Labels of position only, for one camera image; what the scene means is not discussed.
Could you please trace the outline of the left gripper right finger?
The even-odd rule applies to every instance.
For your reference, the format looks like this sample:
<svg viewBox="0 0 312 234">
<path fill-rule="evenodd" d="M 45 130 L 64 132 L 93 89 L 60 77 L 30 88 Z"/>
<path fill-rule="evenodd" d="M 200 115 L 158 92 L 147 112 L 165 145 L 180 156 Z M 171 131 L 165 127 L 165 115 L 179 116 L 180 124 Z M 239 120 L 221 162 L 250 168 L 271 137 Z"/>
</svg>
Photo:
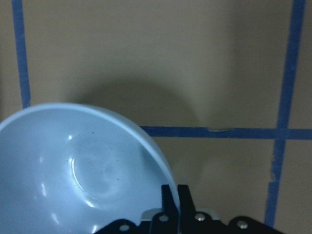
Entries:
<svg viewBox="0 0 312 234">
<path fill-rule="evenodd" d="M 228 228 L 213 215 L 195 208 L 187 185 L 177 187 L 180 202 L 179 228 L 182 234 L 226 234 Z"/>
</svg>

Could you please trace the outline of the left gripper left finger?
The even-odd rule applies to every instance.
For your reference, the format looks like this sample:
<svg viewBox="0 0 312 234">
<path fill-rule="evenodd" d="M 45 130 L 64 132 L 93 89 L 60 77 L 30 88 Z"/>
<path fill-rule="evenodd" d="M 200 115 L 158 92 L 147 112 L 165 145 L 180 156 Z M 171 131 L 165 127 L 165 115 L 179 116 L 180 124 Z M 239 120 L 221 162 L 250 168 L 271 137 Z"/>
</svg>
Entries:
<svg viewBox="0 0 312 234">
<path fill-rule="evenodd" d="M 150 234 L 178 233 L 178 210 L 169 185 L 161 186 L 161 212 L 155 214 L 150 223 Z"/>
</svg>

